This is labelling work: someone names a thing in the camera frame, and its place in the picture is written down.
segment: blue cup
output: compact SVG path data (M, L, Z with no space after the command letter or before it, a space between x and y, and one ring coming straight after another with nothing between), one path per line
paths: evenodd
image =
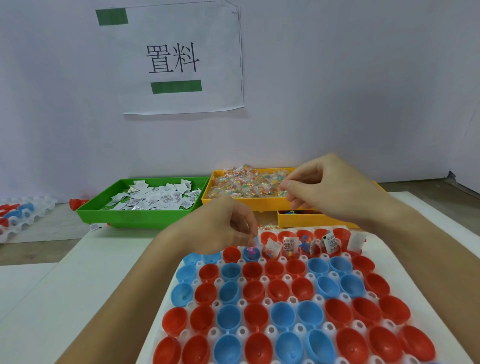
M20 211L25 210L25 209L29 209L30 211L35 210L33 204L31 204L31 203L23 204L23 205L20 205L20 206L17 207L17 210L20 210Z
M219 329L227 334L235 334L240 327L241 312L233 304L226 304L218 311L216 315L216 324Z
M220 270L220 274L225 282L238 281L241 268L237 263L227 263Z
M309 272L312 272L316 277L326 276L330 270L330 266L320 258L310 258L307 263Z
M243 249L243 259L248 262L258 262L258 259L260 259L260 250L258 248L253 248L252 253L248 251L248 248Z
M272 322L279 332L289 331L295 325L295 310L286 302L277 302L270 311Z
M19 210L11 210L9 213L3 215L4 218L11 218L11 217L16 217L16 218L22 218L22 212Z
M317 278L317 293L326 300L336 298L340 294L340 287L330 277Z
M305 347L310 359L315 363L333 364L335 347L332 341L320 330L312 330L305 338Z
M297 307L297 314L300 322L305 325L307 330L319 328L324 321L324 311L312 301L302 301Z
M218 297L223 304L237 304L237 301L240 299L240 287L236 282L230 281L225 283Z
M222 259L222 252L204 255L204 262L205 264L216 264L220 259Z
M202 256L200 254L190 253L186 257L183 258L183 262L186 265L187 264L195 265L195 264L197 264L197 262L200 261L200 259L202 259Z
M185 265L177 271L175 278L180 283L192 284L193 280L197 278L197 268L190 264Z
M341 256L334 256L330 258L330 268L332 271L337 272L339 276L344 276L352 272L353 265Z
M293 332L282 332L275 343L275 354L282 364L298 364L303 358L303 344Z
M178 284L170 296L175 307L185 307L193 298L192 286L188 283Z
M213 349L217 364L238 364L241 359L240 340L234 335L224 335L217 340Z
M346 274L340 278L340 288L348 293L351 298L362 297L365 293L365 286L360 278L351 274Z

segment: chinese character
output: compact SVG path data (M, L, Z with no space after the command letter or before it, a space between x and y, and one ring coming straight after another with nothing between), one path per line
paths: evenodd
M191 57L187 53L183 52L184 49L187 49L190 52L190 48L181 46L181 49L180 49L180 44L179 43L177 43L176 48L175 48L175 46L173 46L173 49L175 50L175 57L178 57L177 64L175 65L175 68L177 68L177 66L180 63L180 69L181 69L182 72L183 72L183 65L184 64L189 64L189 63L193 63L193 69L194 69L195 72L197 72L197 67L195 65L195 62L198 62L198 59L195 59L195 54L193 53L193 43L192 42L190 42L190 47L192 48L192 50L191 50L192 56ZM188 59L191 60L191 61L190 62L185 62L185 57L184 56L187 56Z
M153 72L149 73L173 72L173 70L168 69L167 56L169 56L170 53L167 50L166 44L164 46L147 46L147 51L147 57L152 57L153 64Z

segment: green tape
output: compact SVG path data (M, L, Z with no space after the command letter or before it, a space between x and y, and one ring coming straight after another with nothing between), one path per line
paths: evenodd
M128 24L125 8L95 10L99 25Z
M151 82L152 93L171 94L174 92L198 92L202 90L201 80Z

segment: green tray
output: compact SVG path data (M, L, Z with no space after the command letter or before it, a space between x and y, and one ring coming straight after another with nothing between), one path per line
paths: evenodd
M145 180L150 186L165 186L167 183L180 183L181 180L192 182L192 191L200 188L202 192L188 210L101 210L112 200L117 193L126 192L133 181ZM78 216L83 222L93 224L95 222L108 222L115 228L142 228L164 229L168 225L180 220L202 205L202 195L210 177L172 177L172 178L135 178L119 180L101 192L98 196L88 201L77 209Z

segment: person's right hand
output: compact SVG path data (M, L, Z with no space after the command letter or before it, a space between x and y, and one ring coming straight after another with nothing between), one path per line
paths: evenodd
M313 207L365 230L397 201L334 153L302 164L279 189L288 192L292 210Z

